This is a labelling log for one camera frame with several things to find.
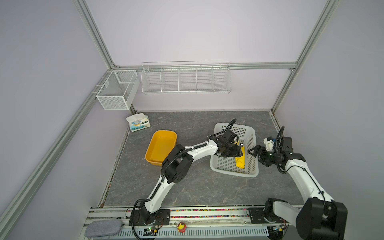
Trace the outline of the yellow paper napkin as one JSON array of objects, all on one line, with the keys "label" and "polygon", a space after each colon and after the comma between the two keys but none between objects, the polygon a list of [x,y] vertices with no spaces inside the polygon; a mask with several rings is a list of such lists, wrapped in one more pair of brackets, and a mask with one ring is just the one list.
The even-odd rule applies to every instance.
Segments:
[{"label": "yellow paper napkin", "polygon": [[241,146],[241,156],[235,157],[236,167],[240,169],[245,169],[245,147]]}]

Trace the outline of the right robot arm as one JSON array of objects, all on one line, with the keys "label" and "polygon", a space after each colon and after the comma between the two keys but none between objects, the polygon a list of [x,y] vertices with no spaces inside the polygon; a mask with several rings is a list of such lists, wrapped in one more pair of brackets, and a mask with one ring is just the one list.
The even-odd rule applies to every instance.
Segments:
[{"label": "right robot arm", "polygon": [[289,174],[304,200],[303,207],[298,209],[286,201],[269,198],[263,210],[265,220],[285,220],[303,240],[344,239],[347,207],[321,187],[303,155],[294,151],[291,138],[268,137],[263,146],[257,145],[247,152],[264,166],[275,165],[281,174]]}]

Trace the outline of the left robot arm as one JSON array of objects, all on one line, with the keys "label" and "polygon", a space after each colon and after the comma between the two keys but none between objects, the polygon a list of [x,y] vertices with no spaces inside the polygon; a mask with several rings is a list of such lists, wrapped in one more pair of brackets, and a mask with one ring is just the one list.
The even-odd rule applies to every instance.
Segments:
[{"label": "left robot arm", "polygon": [[134,214],[145,224],[152,222],[158,214],[161,205],[171,188],[183,180],[193,162],[207,156],[234,158],[243,156],[239,137],[230,129],[210,135],[207,141],[189,147],[176,145],[162,163],[159,180],[145,200],[138,200],[139,207]]}]

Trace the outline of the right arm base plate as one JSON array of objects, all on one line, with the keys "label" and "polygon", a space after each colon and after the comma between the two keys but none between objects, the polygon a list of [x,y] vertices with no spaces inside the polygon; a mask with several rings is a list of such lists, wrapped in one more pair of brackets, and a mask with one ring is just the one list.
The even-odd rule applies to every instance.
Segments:
[{"label": "right arm base plate", "polygon": [[275,214],[268,214],[265,207],[251,207],[246,210],[252,224],[288,224],[286,220]]}]

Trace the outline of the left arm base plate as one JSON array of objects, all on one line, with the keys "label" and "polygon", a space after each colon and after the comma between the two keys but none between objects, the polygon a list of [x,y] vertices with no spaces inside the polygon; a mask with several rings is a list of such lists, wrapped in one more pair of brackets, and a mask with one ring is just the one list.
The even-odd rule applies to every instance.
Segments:
[{"label": "left arm base plate", "polygon": [[159,209],[152,214],[150,214],[147,210],[135,209],[133,213],[133,217],[130,216],[130,226],[132,224],[134,224],[134,226],[167,226],[169,225],[171,219],[170,209]]}]

